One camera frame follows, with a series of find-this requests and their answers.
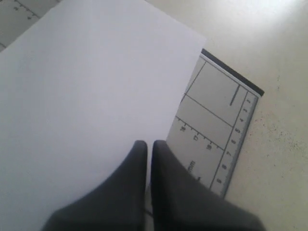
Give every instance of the speckled surface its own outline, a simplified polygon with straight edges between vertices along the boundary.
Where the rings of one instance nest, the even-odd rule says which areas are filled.
[[[226,199],[269,231],[308,230],[308,1],[148,0],[265,91]]]

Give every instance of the ruler numbers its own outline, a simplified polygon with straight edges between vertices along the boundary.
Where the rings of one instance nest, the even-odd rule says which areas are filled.
[[[224,196],[258,97],[204,57],[194,74],[167,143],[188,172]]]

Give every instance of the white table surface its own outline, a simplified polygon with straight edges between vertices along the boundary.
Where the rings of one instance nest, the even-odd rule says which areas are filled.
[[[269,231],[308,230],[308,1],[148,1],[265,91],[226,199]]]

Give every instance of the transparent ruler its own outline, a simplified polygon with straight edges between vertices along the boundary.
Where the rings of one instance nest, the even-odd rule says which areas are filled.
[[[224,196],[263,91],[203,50],[167,143],[203,185]]]

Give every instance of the white paper sheet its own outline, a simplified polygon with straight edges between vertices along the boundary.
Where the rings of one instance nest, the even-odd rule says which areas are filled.
[[[165,139],[205,40],[142,0],[65,0],[0,54],[0,229],[36,231]]]

